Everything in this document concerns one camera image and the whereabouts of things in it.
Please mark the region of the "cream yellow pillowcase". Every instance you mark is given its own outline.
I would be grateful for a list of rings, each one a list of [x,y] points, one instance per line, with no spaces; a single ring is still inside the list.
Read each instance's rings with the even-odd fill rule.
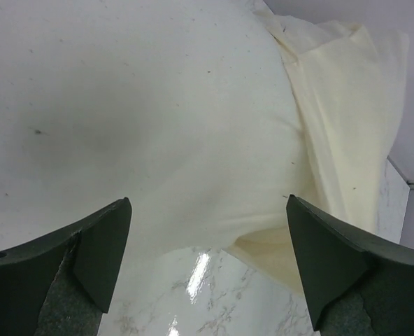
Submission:
[[[290,195],[375,232],[381,169],[404,105],[408,38],[224,1],[235,65],[217,140],[225,179],[210,246],[302,289]]]

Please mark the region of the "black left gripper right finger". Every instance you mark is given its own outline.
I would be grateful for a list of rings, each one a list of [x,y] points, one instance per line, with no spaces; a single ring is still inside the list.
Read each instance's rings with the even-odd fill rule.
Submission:
[[[286,210],[315,331],[414,336],[414,249],[345,223],[295,195]]]

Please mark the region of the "white pillow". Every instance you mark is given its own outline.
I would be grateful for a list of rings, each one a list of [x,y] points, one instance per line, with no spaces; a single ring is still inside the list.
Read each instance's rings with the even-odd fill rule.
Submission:
[[[0,249],[127,197],[127,255],[280,238],[313,192],[276,40],[235,1],[0,1]]]

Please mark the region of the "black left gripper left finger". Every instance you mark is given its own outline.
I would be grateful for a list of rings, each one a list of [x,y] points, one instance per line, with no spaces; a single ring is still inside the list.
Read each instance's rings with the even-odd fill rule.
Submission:
[[[97,335],[131,223],[128,198],[0,251],[0,335]]]

